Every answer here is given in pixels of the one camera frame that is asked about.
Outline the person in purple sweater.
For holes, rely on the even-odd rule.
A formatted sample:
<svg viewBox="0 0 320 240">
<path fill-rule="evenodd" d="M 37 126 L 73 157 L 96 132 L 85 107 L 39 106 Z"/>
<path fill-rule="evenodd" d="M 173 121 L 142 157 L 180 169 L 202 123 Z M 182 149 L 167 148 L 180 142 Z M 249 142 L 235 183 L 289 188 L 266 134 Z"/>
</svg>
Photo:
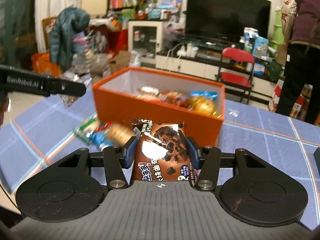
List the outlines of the person in purple sweater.
<svg viewBox="0 0 320 240">
<path fill-rule="evenodd" d="M 304 121 L 314 124 L 319 115 L 319 0 L 284 0 L 281 7 L 283 45 L 290 60 L 285 65 L 285 80 L 297 89 L 312 86 Z"/>
</svg>

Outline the yellow candy bag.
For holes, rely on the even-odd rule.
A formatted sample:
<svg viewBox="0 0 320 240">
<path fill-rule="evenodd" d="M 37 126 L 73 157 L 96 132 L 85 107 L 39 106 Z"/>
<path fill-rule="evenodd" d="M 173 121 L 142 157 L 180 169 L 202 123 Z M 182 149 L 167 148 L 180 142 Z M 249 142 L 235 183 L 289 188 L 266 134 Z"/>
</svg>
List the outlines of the yellow candy bag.
<svg viewBox="0 0 320 240">
<path fill-rule="evenodd" d="M 205 115 L 217 115 L 217 107 L 215 103 L 204 96 L 191 97 L 191 105 L 192 109 L 199 113 Z"/>
</svg>

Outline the blue snack packet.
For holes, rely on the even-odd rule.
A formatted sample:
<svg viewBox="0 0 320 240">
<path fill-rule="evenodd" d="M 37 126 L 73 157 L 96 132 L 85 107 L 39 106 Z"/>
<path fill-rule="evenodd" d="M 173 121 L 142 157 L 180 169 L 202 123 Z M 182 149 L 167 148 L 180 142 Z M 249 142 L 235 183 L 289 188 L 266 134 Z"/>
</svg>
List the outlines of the blue snack packet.
<svg viewBox="0 0 320 240">
<path fill-rule="evenodd" d="M 112 142 L 107 139 L 104 132 L 93 132 L 89 136 L 89 140 L 91 144 L 95 145 L 100 151 L 113 145 Z"/>
</svg>

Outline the metal laundry cart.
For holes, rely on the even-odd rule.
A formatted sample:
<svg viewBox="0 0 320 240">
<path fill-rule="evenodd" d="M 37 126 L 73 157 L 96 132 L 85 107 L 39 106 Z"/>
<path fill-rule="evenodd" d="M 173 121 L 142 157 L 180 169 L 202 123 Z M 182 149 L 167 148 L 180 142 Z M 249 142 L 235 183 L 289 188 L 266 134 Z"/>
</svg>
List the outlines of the metal laundry cart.
<svg viewBox="0 0 320 240">
<path fill-rule="evenodd" d="M 75 74 L 85 75 L 90 71 L 91 58 L 104 52 L 107 39 L 101 32 L 91 30 L 74 34 L 72 41 L 72 68 Z"/>
</svg>

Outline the white tv stand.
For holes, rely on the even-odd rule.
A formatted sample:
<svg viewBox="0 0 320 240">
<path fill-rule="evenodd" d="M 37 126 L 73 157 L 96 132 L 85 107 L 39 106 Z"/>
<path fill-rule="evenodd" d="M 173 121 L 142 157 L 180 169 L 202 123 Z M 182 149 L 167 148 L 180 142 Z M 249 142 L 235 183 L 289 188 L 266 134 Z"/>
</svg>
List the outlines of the white tv stand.
<svg viewBox="0 0 320 240">
<path fill-rule="evenodd" d="M 163 69 L 171 72 L 182 73 L 186 75 L 196 76 L 208 80 L 216 80 L 219 66 L 214 63 L 205 64 L 194 61 L 189 58 L 175 58 L 171 55 L 167 56 L 167 52 L 163 52 L 160 55 L 156 55 L 156 68 Z M 270 100 L 273 92 L 277 86 L 277 83 L 262 79 L 261 77 L 253 77 L 253 88 L 251 95 L 263 100 Z"/>
</svg>

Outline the red folding chair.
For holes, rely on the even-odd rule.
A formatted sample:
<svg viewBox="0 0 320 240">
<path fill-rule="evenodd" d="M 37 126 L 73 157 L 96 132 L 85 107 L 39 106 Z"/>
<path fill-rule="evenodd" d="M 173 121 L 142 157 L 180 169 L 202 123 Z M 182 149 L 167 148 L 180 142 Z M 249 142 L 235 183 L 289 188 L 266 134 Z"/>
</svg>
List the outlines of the red folding chair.
<svg viewBox="0 0 320 240">
<path fill-rule="evenodd" d="M 229 72 L 224 71 L 222 70 L 224 58 L 229 59 L 231 63 L 234 62 L 250 64 L 251 70 L 249 72 L 246 70 L 240 70 L 240 72 L 237 72 L 236 66 L 234 66 Z M 254 63 L 254 57 L 250 52 L 232 47 L 225 48 L 221 53 L 219 70 L 216 80 L 227 86 L 242 89 L 243 93 L 240 102 L 242 102 L 244 97 L 247 96 L 246 103 L 249 104 L 249 101 L 251 99 L 251 91 L 253 88 Z"/>
</svg>

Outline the orange gift bag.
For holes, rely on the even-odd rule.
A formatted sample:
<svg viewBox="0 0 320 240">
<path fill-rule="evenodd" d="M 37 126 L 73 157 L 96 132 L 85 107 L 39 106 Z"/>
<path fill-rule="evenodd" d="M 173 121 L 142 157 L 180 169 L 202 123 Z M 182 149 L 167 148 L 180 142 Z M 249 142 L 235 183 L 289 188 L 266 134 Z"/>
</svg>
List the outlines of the orange gift bag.
<svg viewBox="0 0 320 240">
<path fill-rule="evenodd" d="M 61 68 L 50 62 L 49 53 L 36 53 L 31 57 L 33 71 L 39 74 L 48 74 L 55 77 L 60 77 L 62 75 Z"/>
</svg>

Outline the teal puffer jacket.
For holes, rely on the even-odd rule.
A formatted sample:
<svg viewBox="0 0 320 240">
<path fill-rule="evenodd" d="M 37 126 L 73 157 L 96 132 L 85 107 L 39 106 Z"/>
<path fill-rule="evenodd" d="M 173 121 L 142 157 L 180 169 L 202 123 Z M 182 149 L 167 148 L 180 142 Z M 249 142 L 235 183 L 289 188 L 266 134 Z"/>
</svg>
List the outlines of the teal puffer jacket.
<svg viewBox="0 0 320 240">
<path fill-rule="evenodd" d="M 50 32 L 49 53 L 51 63 L 60 66 L 65 72 L 73 59 L 73 36 L 87 29 L 90 16 L 76 7 L 67 7 L 57 16 Z"/>
</svg>

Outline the green cracker snack packet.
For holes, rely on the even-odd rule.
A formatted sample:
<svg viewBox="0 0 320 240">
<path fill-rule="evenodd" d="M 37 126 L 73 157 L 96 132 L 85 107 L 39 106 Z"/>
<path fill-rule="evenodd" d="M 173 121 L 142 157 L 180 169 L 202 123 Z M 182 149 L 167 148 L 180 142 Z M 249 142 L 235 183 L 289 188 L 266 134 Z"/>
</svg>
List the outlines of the green cracker snack packet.
<svg viewBox="0 0 320 240">
<path fill-rule="evenodd" d="M 90 136 L 91 134 L 100 126 L 100 121 L 97 114 L 91 116 L 82 122 L 78 127 L 73 129 L 73 134 L 85 142 L 86 144 L 91 144 Z"/>
</svg>

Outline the orange storage box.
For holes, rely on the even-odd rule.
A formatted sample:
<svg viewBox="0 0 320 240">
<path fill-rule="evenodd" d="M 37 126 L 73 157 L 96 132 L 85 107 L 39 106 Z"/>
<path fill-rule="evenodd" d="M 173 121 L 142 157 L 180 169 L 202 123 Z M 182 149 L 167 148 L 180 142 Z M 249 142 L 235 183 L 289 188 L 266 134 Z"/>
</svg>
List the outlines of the orange storage box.
<svg viewBox="0 0 320 240">
<path fill-rule="evenodd" d="M 141 99 L 137 93 L 144 86 L 184 94 L 192 91 L 216 92 L 218 97 L 214 103 L 217 116 L 163 101 Z M 115 121 L 125 126 L 130 126 L 134 118 L 165 124 L 184 123 L 186 135 L 193 137 L 200 146 L 217 146 L 225 117 L 225 86 L 222 83 L 151 68 L 127 67 L 95 83 L 92 89 L 101 121 Z"/>
</svg>

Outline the brown chocolate cookie bag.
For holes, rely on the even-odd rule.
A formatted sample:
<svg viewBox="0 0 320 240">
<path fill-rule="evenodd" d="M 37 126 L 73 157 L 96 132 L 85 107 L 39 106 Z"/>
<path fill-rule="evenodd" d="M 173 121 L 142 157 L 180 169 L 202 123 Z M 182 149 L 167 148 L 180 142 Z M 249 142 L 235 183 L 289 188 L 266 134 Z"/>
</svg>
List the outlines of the brown chocolate cookie bag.
<svg viewBox="0 0 320 240">
<path fill-rule="evenodd" d="M 195 184 L 196 171 L 191 164 L 184 123 L 134 119 L 132 128 L 138 143 L 131 182 L 188 180 Z"/>
</svg>

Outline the green plastic drawer tower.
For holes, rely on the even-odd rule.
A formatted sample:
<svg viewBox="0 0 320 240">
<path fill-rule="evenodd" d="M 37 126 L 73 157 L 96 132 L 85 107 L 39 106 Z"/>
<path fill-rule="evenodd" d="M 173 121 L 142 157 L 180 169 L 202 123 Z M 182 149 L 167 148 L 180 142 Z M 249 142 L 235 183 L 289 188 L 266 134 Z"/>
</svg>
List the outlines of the green plastic drawer tower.
<svg viewBox="0 0 320 240">
<path fill-rule="evenodd" d="M 277 50 L 277 47 L 284 41 L 281 22 L 281 10 L 275 11 L 273 37 L 271 38 L 270 47 Z"/>
</svg>

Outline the blue nut snack bag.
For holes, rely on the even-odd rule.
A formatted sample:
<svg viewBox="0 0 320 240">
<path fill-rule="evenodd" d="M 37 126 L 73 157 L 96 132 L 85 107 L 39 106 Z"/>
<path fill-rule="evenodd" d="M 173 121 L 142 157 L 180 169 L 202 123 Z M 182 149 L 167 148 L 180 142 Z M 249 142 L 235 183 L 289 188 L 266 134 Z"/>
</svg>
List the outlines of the blue nut snack bag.
<svg viewBox="0 0 320 240">
<path fill-rule="evenodd" d="M 211 92 L 211 91 L 205 90 L 205 91 L 192 91 L 190 93 L 190 96 L 202 96 L 204 98 L 214 101 L 215 99 L 217 99 L 218 94 L 217 92 Z"/>
</svg>

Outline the red white gift box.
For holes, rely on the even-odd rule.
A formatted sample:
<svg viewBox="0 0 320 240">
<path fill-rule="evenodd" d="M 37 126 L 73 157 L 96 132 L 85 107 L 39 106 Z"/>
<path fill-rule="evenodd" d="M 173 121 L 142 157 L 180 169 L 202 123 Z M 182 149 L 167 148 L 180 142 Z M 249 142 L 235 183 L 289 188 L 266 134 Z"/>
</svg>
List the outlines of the red white gift box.
<svg viewBox="0 0 320 240">
<path fill-rule="evenodd" d="M 293 85 L 283 80 L 278 80 L 273 91 L 272 98 L 268 103 L 268 110 L 291 118 L 297 118 L 304 106 L 305 98 Z"/>
</svg>

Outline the blue plaid tablecloth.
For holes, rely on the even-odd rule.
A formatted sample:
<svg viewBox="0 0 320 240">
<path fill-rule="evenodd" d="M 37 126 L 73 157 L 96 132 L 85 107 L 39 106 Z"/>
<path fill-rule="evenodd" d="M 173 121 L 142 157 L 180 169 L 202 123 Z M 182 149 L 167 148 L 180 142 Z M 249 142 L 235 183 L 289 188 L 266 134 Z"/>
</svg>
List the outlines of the blue plaid tablecloth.
<svg viewBox="0 0 320 240">
<path fill-rule="evenodd" d="M 1 184 L 11 196 L 29 176 L 63 158 L 85 143 L 73 131 L 95 115 L 93 93 L 65 107 L 59 96 L 48 98 L 12 93 L 1 126 Z M 299 181 L 309 201 L 302 222 L 319 224 L 319 172 L 314 152 L 319 128 L 256 107 L 225 101 L 225 120 L 218 147 L 223 152 L 245 148 Z"/>
</svg>

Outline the white glass door cabinet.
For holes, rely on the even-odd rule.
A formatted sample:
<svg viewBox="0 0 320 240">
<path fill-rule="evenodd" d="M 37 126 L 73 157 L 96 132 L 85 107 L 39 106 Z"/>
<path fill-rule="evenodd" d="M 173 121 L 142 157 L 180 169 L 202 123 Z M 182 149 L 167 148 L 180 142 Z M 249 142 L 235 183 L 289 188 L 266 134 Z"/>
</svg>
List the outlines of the white glass door cabinet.
<svg viewBox="0 0 320 240">
<path fill-rule="evenodd" d="M 163 50 L 163 21 L 130 20 L 128 50 L 137 51 L 143 63 L 155 64 L 157 53 Z"/>
</svg>

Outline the black flat television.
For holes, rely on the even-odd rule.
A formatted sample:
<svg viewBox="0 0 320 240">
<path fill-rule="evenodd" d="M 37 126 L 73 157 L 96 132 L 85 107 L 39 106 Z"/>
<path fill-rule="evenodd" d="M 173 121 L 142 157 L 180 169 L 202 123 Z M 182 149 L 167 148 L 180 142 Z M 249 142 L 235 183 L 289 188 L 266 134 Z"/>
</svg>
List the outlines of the black flat television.
<svg viewBox="0 0 320 240">
<path fill-rule="evenodd" d="M 187 35 L 238 42 L 246 27 L 266 38 L 270 21 L 268 0 L 187 0 Z"/>
</svg>

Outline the white plastic bag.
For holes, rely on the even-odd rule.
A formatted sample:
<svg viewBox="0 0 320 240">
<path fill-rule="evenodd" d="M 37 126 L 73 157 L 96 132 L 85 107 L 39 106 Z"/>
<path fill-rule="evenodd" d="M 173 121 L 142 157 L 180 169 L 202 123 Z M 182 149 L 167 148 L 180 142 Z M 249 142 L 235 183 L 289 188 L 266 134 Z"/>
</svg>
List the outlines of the white plastic bag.
<svg viewBox="0 0 320 240">
<path fill-rule="evenodd" d="M 129 67 L 140 67 L 141 66 L 141 58 L 142 55 L 140 52 L 136 50 L 132 50 L 130 54 L 130 59 L 129 59 Z"/>
</svg>

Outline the brown cardboard box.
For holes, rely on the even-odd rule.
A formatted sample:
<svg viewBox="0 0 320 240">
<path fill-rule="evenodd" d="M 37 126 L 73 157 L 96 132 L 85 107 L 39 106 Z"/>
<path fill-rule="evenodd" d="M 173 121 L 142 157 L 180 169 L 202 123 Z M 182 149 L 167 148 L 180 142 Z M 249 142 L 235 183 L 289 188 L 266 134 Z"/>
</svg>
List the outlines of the brown cardboard box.
<svg viewBox="0 0 320 240">
<path fill-rule="evenodd" d="M 128 67 L 130 57 L 131 53 L 129 51 L 121 50 L 109 64 L 111 74 Z"/>
</svg>

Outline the clear bread snack bag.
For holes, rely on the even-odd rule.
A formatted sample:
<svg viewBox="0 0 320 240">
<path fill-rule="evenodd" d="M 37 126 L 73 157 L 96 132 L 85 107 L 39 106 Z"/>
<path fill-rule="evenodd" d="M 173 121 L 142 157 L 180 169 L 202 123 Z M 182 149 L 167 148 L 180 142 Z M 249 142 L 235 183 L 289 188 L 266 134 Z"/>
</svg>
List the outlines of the clear bread snack bag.
<svg viewBox="0 0 320 240">
<path fill-rule="evenodd" d="M 116 145 L 124 146 L 135 133 L 131 128 L 118 123 L 110 123 L 106 128 L 106 137 Z"/>
</svg>

